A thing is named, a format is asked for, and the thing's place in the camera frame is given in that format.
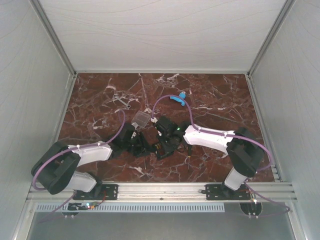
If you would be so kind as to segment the black fuse box base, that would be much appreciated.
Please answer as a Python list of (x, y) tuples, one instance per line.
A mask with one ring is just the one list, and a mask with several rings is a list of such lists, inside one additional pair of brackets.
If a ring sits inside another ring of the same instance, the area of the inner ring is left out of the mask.
[(157, 142), (152, 145), (152, 148), (154, 150), (156, 159), (158, 161), (171, 156), (175, 151), (175, 148), (171, 145), (168, 145), (166, 142), (165, 143)]

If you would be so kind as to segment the clear plastic fuse box lid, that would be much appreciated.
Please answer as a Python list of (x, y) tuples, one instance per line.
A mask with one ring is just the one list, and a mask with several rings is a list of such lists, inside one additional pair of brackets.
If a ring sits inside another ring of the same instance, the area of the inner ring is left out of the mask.
[(145, 128), (147, 123), (150, 121), (151, 116), (143, 111), (138, 111), (133, 117), (131, 124), (137, 128)]

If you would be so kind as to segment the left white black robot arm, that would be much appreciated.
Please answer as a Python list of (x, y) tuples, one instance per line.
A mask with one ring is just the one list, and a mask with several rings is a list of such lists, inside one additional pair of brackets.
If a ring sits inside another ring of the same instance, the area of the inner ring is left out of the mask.
[(132, 124), (124, 123), (106, 141), (85, 145), (55, 142), (31, 169), (32, 182), (39, 182), (42, 186), (38, 190), (47, 190), (52, 195), (74, 190), (97, 199), (104, 191), (102, 181), (93, 173), (79, 172), (79, 167), (115, 159), (123, 152), (140, 158), (154, 151), (143, 133), (136, 131)]

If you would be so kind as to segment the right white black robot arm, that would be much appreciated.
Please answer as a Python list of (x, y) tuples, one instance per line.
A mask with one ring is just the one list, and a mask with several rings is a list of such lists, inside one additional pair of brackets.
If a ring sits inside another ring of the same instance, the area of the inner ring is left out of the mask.
[(264, 150), (254, 143), (251, 133), (243, 127), (236, 131), (221, 131), (187, 122), (178, 125), (165, 116), (155, 120), (153, 127), (158, 132), (158, 142), (152, 146), (158, 160), (173, 155), (181, 145), (188, 149), (189, 157), (193, 146), (214, 149), (229, 156), (232, 169), (221, 186), (221, 193), (227, 199), (234, 198), (245, 180), (255, 176), (264, 158)]

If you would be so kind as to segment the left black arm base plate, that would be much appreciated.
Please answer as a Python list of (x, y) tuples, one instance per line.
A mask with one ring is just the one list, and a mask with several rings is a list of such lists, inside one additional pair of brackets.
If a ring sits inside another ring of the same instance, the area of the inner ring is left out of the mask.
[(118, 184), (102, 184), (95, 186), (90, 192), (78, 190), (72, 199), (84, 201), (114, 201), (118, 199), (118, 190)]

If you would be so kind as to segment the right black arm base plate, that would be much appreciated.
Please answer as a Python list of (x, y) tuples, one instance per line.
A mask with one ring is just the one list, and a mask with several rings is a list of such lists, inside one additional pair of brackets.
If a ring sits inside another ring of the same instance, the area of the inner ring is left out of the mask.
[(251, 199), (250, 190), (241, 184), (238, 190), (232, 190), (223, 183), (206, 184), (204, 189), (199, 191), (209, 201), (248, 201)]

